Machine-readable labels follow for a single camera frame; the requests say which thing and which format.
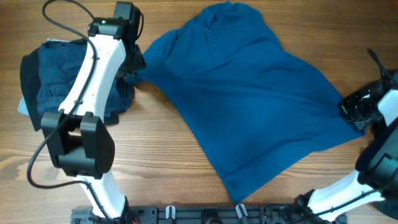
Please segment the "blue polo shirt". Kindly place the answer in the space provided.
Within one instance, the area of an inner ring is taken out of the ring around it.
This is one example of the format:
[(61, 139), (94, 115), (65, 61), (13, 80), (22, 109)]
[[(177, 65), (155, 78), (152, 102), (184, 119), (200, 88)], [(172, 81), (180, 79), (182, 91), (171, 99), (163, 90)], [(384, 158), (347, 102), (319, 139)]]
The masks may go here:
[(341, 118), (340, 93), (247, 4), (204, 8), (144, 60), (138, 79), (175, 105), (234, 203), (308, 154), (362, 136)]

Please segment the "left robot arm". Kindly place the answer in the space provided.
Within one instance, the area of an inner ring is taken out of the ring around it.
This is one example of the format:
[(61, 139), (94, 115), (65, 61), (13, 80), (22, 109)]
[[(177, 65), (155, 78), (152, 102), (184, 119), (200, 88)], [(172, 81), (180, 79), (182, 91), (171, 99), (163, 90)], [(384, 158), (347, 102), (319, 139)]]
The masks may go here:
[(116, 3), (112, 17), (94, 17), (83, 36), (88, 46), (78, 76), (56, 113), (45, 113), (45, 139), (54, 167), (82, 186), (93, 209), (93, 223), (138, 223), (111, 172), (115, 145), (104, 124), (115, 79), (134, 75), (146, 64), (136, 40), (144, 15), (131, 2)]

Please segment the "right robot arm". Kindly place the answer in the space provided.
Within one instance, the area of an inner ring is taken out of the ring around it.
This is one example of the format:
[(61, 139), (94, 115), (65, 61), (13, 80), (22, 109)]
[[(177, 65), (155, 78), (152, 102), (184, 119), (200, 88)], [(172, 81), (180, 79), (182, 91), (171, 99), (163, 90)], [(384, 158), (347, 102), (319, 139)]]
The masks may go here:
[(354, 171), (323, 189), (299, 195), (288, 223), (336, 223), (345, 212), (397, 197), (397, 72), (388, 70), (368, 49), (381, 77), (340, 101), (343, 119), (357, 130), (381, 126), (358, 157)]

